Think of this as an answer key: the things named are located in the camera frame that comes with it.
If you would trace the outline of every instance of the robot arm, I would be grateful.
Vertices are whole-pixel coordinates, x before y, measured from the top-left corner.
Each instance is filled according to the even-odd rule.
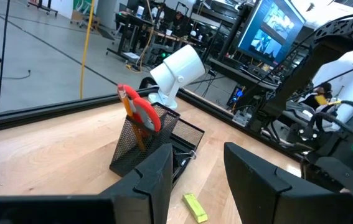
[[[332,21],[320,27],[314,34],[309,54],[276,89],[276,95],[258,108],[262,113],[254,114],[248,124],[250,129],[260,131],[268,122],[277,119],[286,109],[288,98],[304,88],[322,65],[350,51],[353,51],[353,19]]]

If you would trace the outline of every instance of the wooden table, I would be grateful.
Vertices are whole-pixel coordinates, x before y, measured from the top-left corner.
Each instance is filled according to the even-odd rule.
[[[293,174],[299,165],[177,99],[181,118],[205,130],[171,195],[168,223],[195,223],[182,202],[194,193],[207,223],[241,223],[228,187],[223,145],[231,141]],[[120,179],[108,169],[125,109],[121,103],[0,131],[0,195],[98,194]]]

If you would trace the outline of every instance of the workbench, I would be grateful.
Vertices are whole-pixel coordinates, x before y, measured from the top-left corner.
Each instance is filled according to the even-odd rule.
[[[180,91],[185,98],[186,91]],[[117,99],[103,96],[0,114],[0,195],[99,194],[120,180],[108,169],[126,116]],[[187,101],[178,98],[177,103],[181,118],[205,134],[197,159],[172,191],[168,223],[195,223],[182,202],[186,193],[197,197],[209,216],[207,223],[241,223],[226,178],[224,142],[300,175],[296,161]]]

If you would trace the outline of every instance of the scissors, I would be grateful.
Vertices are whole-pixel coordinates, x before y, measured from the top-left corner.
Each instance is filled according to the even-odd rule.
[[[136,90],[129,85],[119,84],[117,92],[129,117],[152,131],[158,132],[161,129],[161,121],[156,110],[141,98]]]

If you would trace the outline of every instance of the mesh pencil holder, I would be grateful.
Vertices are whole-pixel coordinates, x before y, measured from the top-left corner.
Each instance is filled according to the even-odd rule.
[[[131,172],[157,148],[171,142],[170,137],[180,114],[160,103],[153,103],[151,106],[156,110],[161,121],[161,129],[158,132],[126,116],[110,164],[110,170],[121,177]]]

